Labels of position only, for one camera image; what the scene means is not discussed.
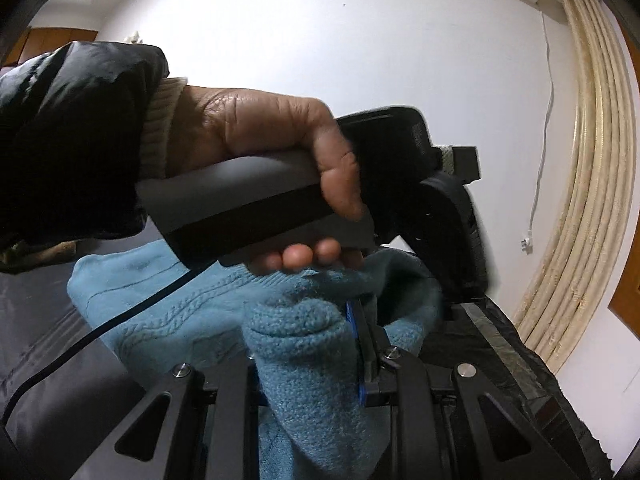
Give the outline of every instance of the white power cord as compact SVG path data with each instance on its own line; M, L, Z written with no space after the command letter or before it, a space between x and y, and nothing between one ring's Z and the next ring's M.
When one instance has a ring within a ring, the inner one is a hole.
M543 12L540 12L540 16L542 17L542 31L545 35L545 43L546 43L546 66L549 71L549 102L546 106L546 115L545 115L545 127L543 129L542 134L542 152L540 155L540 164L538 166L538 177L536 178L536 192L533 195L533 203L531 204L531 215L529 216L529 230L527 230L527 235L520 241L520 247L526 253L530 253L533 248L533 218L536 215L536 209L538 208L538 198L540 197L540 183L542 182L542 171L545 167L545 158L546 158L546 131L549 126L549 119L551 118L551 109L554 105L554 80L551 75L551 47L549 45L549 36L546 33L546 23L545 23L545 15Z

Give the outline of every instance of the white wall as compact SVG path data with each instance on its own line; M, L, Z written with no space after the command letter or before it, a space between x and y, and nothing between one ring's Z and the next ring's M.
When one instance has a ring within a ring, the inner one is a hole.
M608 9L605 11L624 46L636 117L640 117L640 96L633 65L618 23ZM558 372L564 394L591 432L600 439L615 470L620 468L640 439L640 341L608 309L636 230L640 210L639 162L640 158L637 158L631 212L609 286L584 336Z
M556 83L548 155L526 255L549 81L541 14L518 0L128 0L100 30L135 30L173 75L323 99L336 116L392 104L424 114L439 144L478 146L470 188L507 312L542 257L568 175L576 99L568 27L547 19Z

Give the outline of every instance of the rolled blue cloth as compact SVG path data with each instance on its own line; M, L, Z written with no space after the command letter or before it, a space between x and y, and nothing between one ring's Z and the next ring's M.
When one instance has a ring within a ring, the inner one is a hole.
M187 269L164 240L76 263L68 293L96 327ZM440 315L437 281L414 256L382 249L360 270L276 272L214 264L102 336L144 387L178 362L203 368L255 354L269 407L260 412L263 480L366 480L389 442L388 408L363 408L347 300L368 294L367 318L389 320L392 344L414 354Z

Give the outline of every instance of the black cable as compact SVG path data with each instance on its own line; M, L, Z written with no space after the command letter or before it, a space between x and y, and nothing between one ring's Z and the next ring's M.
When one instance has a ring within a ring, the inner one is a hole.
M155 305L158 301L164 300L169 294L178 290L181 286L189 283L193 278L195 278L198 274L200 274L207 267L201 267L199 269L193 269L189 272L183 274L180 278L175 280L173 283L170 283L165 288L158 290L154 295L149 296L146 300L141 301L136 306L132 306L129 310L126 310L122 314L118 314L113 319L110 319L104 323L102 323L99 327L94 328L85 335L82 339L71 345L67 350L62 352L57 358L53 359L47 366L45 366L42 370L33 374L29 379L24 381L17 390L14 391L14 394L9 399L9 402L4 407L4 412L2 413L2 425L6 426L9 417L11 416L15 405L18 404L20 398L28 392L31 388L33 388L40 381L43 381L47 377L49 377L53 372L58 370L62 365L69 361L74 355L76 355L79 351L81 351L85 346L92 343L96 339L98 339L101 335L107 333L112 328L128 321L132 317L144 312L150 306Z

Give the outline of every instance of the power cord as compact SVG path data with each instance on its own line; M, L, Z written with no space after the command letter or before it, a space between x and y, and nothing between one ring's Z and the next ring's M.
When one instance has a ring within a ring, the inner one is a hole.
M174 282L167 285L165 288L162 288L152 296L146 298L146 300L141 301L139 304L132 306L129 310L124 311L122 314L118 314L113 319L110 319L104 322L97 328L94 328L83 336L79 341L73 343L67 350L62 352L57 358L53 359L47 366L45 366L42 370L33 374L29 379L24 381L17 390L14 391L14 394L9 399L9 402L4 407L4 412L2 413L2 425L6 426L9 421L9 417L16 406L20 398L29 390L31 390L36 384L43 381L47 377L49 377L53 372L58 370L61 366L66 364L73 356L78 354L83 348L87 345L98 339L100 336L106 334L112 328L128 321L134 316L137 316L141 312L144 312L149 307L154 306L158 301L164 300L169 294L178 290L181 286L189 283L193 278L199 275L203 270L207 269L207 267L201 267L198 269L193 269L183 274L180 278L175 280Z
M526 253L530 253L533 248L533 219L536 215L536 209L538 208L538 199L540 197L540 184L542 182L542 171L545 167L545 158L546 158L546 131L549 126L549 119L551 118L551 110L554 105L554 80L551 74L551 47L549 45L549 36L546 33L546 22L545 15L543 12L540 12L540 16L542 17L542 31L545 35L545 43L546 43L546 67L549 71L549 102L546 106L546 116L545 116L545 127L543 130L542 136L542 153L540 155L540 164L538 166L538 176L536 178L536 192L533 196L533 203L531 204L531 215L529 216L529 229L527 230L527 235L520 241L520 247Z

